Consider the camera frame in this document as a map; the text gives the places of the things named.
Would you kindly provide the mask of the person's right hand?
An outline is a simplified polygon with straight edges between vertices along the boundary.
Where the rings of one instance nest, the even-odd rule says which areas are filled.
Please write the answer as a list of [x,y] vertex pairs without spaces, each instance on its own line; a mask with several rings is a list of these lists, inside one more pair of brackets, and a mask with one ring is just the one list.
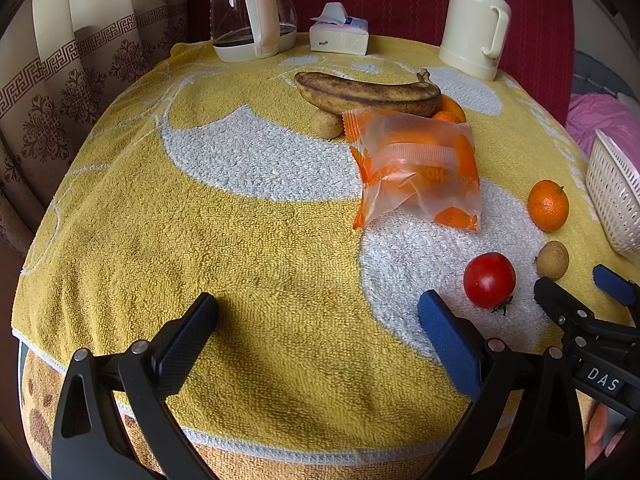
[[614,426],[610,418],[608,407],[599,403],[589,419],[585,432],[586,467],[601,455],[610,456],[625,434],[624,430],[612,434]]

